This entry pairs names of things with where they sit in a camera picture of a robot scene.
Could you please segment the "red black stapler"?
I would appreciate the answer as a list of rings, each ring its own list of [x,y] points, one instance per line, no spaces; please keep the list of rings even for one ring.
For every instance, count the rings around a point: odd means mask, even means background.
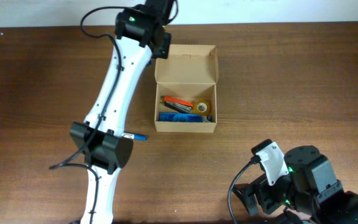
[[[194,104],[189,101],[180,100],[171,96],[163,96],[162,101],[164,106],[176,112],[185,114],[193,112]]]

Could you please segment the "blue tape dispenser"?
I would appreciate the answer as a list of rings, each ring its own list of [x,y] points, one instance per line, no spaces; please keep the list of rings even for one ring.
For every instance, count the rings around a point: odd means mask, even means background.
[[[160,113],[159,121],[164,122],[184,122],[184,123],[202,123],[203,117],[197,114],[185,113]]]

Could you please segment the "yellow tape roll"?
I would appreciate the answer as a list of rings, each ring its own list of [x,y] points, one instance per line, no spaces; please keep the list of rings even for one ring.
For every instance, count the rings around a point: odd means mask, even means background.
[[[208,116],[211,114],[211,103],[206,100],[198,100],[194,104],[193,112],[201,116]]]

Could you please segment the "white blue staples box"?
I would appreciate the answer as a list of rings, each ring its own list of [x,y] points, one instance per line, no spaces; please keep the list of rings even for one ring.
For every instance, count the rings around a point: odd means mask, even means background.
[[[203,116],[203,122],[204,123],[212,123],[213,119],[211,116]]]

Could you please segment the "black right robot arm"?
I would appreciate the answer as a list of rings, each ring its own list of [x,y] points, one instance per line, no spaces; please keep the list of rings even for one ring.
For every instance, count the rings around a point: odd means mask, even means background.
[[[250,161],[230,184],[250,216],[283,212],[271,223],[358,224],[358,194],[344,191],[329,159],[315,146],[284,153],[266,139],[252,148]]]

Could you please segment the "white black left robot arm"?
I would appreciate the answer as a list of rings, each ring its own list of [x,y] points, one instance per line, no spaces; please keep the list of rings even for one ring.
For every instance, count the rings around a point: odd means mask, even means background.
[[[80,166],[88,172],[85,212],[78,223],[112,223],[112,206],[118,175],[127,164],[133,140],[124,137],[127,111],[145,67],[152,59],[168,57],[171,42],[165,26],[174,18],[177,1],[146,1],[120,7],[113,34],[108,72],[99,95],[82,123],[74,122],[70,136],[78,150],[62,163],[73,167],[74,158],[84,155]]]

